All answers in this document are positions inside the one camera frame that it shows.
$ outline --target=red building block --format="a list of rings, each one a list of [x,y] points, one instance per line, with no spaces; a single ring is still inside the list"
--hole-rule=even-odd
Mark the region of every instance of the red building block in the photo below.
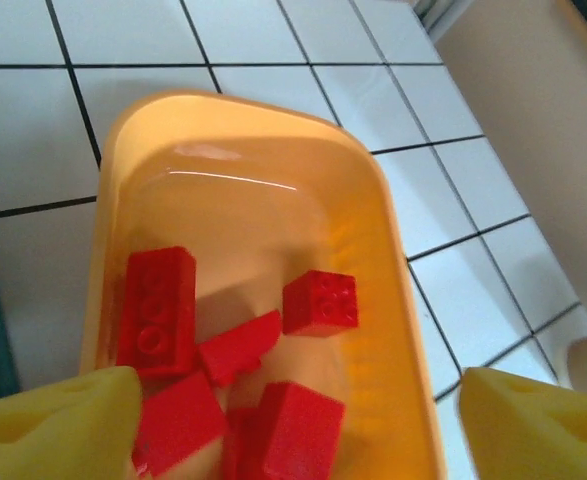
[[[224,412],[206,375],[193,373],[142,405],[134,450],[137,466],[146,463],[153,477],[161,475],[224,435],[226,429]]]
[[[117,365],[140,378],[185,375],[195,358],[195,259],[182,247],[131,254]]]
[[[229,429],[224,437],[222,451],[222,478],[224,480],[244,480],[238,474],[238,465],[244,456],[243,441],[246,438],[246,428],[255,417],[256,411],[256,408],[238,408],[226,413]]]
[[[273,348],[281,333],[282,317],[273,310],[200,343],[200,362],[214,385],[230,385],[236,374],[261,366],[260,357]]]
[[[355,278],[310,270],[284,287],[285,335],[328,337],[358,326]]]
[[[344,411],[344,404],[296,383],[268,384],[246,429],[239,477],[327,480]]]

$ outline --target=white floor tile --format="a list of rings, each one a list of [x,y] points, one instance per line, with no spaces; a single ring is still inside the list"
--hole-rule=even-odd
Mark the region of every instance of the white floor tile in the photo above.
[[[95,204],[0,219],[0,299],[23,389],[77,374]]]
[[[504,358],[495,362],[491,368],[537,380],[538,382],[556,385],[555,377],[553,377],[553,373],[534,340],[525,342]]]
[[[528,213],[488,140],[435,149],[480,230]]]
[[[342,125],[366,148],[424,143],[384,67],[318,67],[316,71]]]
[[[74,63],[202,63],[178,0],[54,0]]]
[[[0,2],[0,64],[63,62],[60,45],[44,2]]]
[[[587,337],[587,311],[578,307],[538,334],[540,344],[558,376],[566,371],[566,351],[571,343]]]
[[[283,0],[311,62],[380,62],[346,0]]]
[[[309,67],[216,67],[222,92],[335,122]]]
[[[376,155],[389,183],[408,257],[473,233],[429,148]]]
[[[532,219],[500,228],[484,238],[533,328],[577,301],[573,287]]]
[[[473,457],[466,443],[462,421],[457,410],[458,392],[455,391],[437,404],[444,459],[448,480],[473,480],[479,478],[473,465]]]
[[[274,0],[187,0],[212,63],[304,62]]]
[[[0,70],[0,210],[95,195],[97,176],[66,70]]]
[[[355,0],[389,62],[440,62],[413,9],[404,2]]]
[[[432,141],[482,133],[446,67],[393,67],[393,73]]]
[[[462,368],[483,364],[529,333],[478,239],[412,266]]]
[[[215,91],[205,67],[80,69],[76,75],[101,148],[113,122],[137,100],[175,88]]]
[[[455,368],[451,354],[447,350],[444,340],[442,340],[442,335],[440,335],[435,325],[435,320],[426,307],[426,303],[424,303],[424,297],[422,297],[415,283],[411,282],[411,284],[413,298],[415,298],[415,308],[420,320],[422,343],[426,351],[426,362],[429,365],[431,390],[435,396],[457,382],[460,376],[457,368]]]

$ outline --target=plastic tray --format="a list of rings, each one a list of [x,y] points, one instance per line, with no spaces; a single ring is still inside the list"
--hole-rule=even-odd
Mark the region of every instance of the plastic tray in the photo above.
[[[128,109],[102,162],[82,372],[113,364],[128,255],[175,244],[198,262],[199,339],[280,308],[283,285],[307,269],[354,275],[359,329],[284,337],[261,376],[221,402],[298,381],[347,404],[333,478],[444,478],[395,214],[359,142],[314,117],[203,92]]]

